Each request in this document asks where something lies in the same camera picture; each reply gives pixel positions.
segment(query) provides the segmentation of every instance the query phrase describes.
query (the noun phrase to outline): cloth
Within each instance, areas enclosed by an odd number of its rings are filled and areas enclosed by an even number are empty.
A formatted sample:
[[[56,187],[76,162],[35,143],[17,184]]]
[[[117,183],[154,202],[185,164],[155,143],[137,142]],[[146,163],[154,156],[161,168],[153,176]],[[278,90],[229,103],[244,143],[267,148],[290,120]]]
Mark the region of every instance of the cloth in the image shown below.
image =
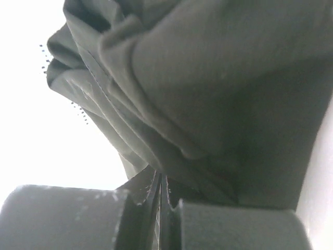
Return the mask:
[[[126,160],[295,209],[332,93],[333,0],[66,0],[48,85]]]

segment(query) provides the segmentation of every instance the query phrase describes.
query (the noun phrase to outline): dark green cloth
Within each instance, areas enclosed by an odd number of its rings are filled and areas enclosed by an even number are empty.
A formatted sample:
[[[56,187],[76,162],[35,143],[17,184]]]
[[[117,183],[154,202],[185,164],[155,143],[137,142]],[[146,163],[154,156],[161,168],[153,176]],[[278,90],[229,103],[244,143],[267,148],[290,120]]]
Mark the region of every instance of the dark green cloth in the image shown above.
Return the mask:
[[[125,159],[222,203],[295,209],[333,87],[333,0],[66,0],[51,89]]]

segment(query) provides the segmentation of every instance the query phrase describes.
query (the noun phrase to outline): dotted pattern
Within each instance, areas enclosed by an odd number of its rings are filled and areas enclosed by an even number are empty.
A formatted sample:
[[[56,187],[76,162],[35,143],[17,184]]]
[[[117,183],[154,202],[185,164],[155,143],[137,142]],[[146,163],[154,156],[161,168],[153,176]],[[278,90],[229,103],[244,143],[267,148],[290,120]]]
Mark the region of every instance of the dotted pattern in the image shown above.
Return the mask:
[[[42,52],[42,73],[45,75],[47,74],[47,67],[53,59],[53,56],[47,49],[47,46],[44,44],[40,44],[40,50]],[[77,110],[77,115],[82,117],[82,120],[85,122],[86,125],[89,125],[89,116],[83,110],[83,108],[76,104],[75,102],[71,102],[71,106]]]

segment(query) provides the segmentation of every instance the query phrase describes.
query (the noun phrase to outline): garment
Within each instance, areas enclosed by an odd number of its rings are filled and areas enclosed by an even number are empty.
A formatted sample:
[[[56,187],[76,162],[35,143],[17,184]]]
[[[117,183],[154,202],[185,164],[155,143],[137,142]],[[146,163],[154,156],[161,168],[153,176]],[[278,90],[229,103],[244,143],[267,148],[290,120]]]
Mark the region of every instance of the garment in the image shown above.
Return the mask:
[[[295,209],[332,92],[333,0],[66,0],[48,85],[126,160]]]

